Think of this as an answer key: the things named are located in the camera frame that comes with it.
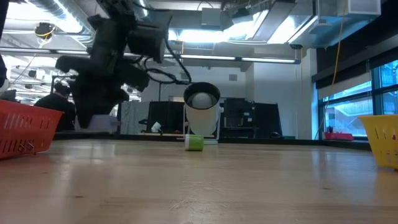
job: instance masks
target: wooden table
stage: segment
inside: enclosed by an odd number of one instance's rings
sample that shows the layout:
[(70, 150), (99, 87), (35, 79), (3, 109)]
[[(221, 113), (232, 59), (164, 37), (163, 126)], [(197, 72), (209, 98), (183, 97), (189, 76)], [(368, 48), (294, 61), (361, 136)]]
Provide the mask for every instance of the wooden table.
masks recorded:
[(0, 168), (0, 223), (398, 223), (398, 173), (364, 151), (57, 141)]

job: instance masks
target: pipe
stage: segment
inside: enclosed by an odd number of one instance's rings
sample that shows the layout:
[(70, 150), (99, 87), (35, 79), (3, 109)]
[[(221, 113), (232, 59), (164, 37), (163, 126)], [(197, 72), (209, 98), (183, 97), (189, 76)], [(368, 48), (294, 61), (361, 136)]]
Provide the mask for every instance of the pipe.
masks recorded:
[(89, 45), (94, 41), (95, 31), (87, 21), (87, 15), (73, 0), (30, 0), (37, 8), (51, 13), (59, 19), (55, 24), (69, 35), (90, 35), (74, 37), (77, 41)]

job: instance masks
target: yellow plastic basket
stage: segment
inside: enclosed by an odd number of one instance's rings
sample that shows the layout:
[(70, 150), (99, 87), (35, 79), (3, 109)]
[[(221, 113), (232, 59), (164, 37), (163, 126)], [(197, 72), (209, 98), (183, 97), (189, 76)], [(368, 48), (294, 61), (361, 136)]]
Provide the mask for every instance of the yellow plastic basket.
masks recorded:
[(360, 119), (377, 164), (398, 169), (398, 115), (363, 116)]

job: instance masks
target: green cup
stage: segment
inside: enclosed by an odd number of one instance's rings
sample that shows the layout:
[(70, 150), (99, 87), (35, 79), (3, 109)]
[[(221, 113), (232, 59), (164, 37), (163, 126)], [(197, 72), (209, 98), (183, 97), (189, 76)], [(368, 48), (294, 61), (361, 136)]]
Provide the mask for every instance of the green cup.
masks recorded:
[(185, 150), (186, 151), (202, 151), (205, 145), (205, 138), (200, 135), (186, 134), (185, 135)]

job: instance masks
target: red object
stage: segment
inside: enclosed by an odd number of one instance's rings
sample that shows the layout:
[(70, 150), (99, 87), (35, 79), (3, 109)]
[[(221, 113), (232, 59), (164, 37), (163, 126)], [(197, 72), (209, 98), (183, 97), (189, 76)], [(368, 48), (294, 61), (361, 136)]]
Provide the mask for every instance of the red object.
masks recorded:
[(48, 150), (62, 114), (0, 100), (0, 159)]
[(325, 140), (354, 141), (354, 136), (352, 134), (343, 133), (325, 133)]

